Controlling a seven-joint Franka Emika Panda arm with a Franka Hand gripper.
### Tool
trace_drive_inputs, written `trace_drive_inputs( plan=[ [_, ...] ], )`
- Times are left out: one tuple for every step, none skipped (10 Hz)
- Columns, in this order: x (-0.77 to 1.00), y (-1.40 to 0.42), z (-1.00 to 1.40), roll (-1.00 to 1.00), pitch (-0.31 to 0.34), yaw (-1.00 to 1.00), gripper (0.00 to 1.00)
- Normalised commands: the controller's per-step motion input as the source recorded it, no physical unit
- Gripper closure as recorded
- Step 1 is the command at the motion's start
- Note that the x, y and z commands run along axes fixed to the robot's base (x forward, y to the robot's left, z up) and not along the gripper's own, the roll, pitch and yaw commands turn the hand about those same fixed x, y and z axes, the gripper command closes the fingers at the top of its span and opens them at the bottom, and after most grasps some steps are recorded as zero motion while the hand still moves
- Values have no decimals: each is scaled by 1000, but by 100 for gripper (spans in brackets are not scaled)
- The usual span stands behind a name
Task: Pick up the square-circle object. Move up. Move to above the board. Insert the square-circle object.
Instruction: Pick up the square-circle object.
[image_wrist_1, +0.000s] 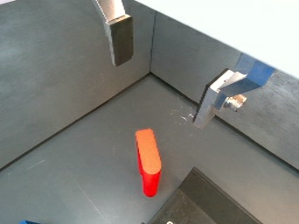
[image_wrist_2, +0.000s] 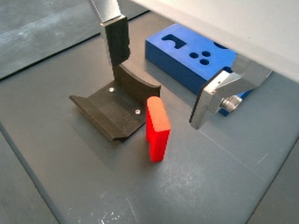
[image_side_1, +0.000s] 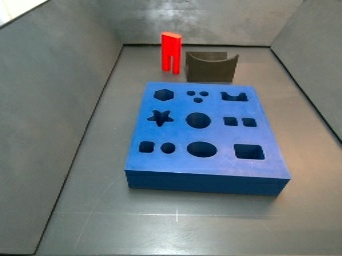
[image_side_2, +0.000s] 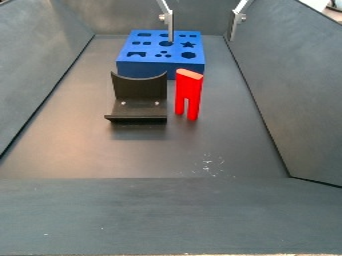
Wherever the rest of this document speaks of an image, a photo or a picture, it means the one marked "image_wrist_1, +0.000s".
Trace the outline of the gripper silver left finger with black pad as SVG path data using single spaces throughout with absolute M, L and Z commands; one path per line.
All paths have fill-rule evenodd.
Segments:
M 102 16 L 113 64 L 118 67 L 134 56 L 134 18 L 127 15 L 122 0 L 93 0 Z

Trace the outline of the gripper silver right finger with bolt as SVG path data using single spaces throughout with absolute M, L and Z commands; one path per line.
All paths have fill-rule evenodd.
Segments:
M 205 89 L 195 126 L 203 128 L 222 109 L 238 111 L 247 101 L 243 94 L 262 88 L 274 72 L 270 65 L 242 53 L 235 68 L 226 69 Z

